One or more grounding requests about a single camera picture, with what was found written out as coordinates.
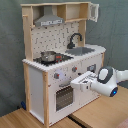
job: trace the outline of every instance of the burner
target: burner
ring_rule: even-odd
[[[59,53],[59,55],[62,56],[61,61],[55,60],[55,61],[51,61],[51,62],[46,62],[46,61],[42,61],[41,57],[33,59],[33,61],[37,62],[39,64],[42,64],[42,65],[45,65],[45,66],[51,66],[51,65],[54,65],[54,64],[57,64],[57,63],[60,63],[60,62],[64,62],[64,61],[69,60],[69,59],[73,59],[73,57],[70,57],[70,56],[67,56],[67,55],[63,55],[63,54],[60,54],[60,53]]]

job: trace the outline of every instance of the wooden table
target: wooden table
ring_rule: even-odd
[[[101,96],[71,117],[87,128],[116,128],[128,118],[128,89],[119,86],[114,97]]]
[[[0,128],[44,128],[44,125],[23,109],[16,110],[0,118]],[[52,125],[50,128],[81,128],[69,118]]]

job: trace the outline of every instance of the pot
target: pot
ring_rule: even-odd
[[[56,52],[54,51],[41,52],[41,57],[42,57],[42,61],[52,62],[55,61],[56,59]]]

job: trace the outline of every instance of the gray wall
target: gray wall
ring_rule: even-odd
[[[20,4],[43,2],[53,1],[0,0],[0,116],[15,110],[22,100],[25,101],[22,65],[25,54]],[[107,49],[105,65],[118,70],[128,69],[128,1],[91,2],[100,4],[100,16],[97,23],[87,21],[86,43]],[[128,82],[120,85],[128,88]]]

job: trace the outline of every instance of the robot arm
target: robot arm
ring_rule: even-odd
[[[117,83],[128,80],[128,70],[118,71],[110,66],[99,70],[98,76],[87,71],[71,81],[71,86],[83,92],[93,90],[105,96],[113,97],[117,91]]]

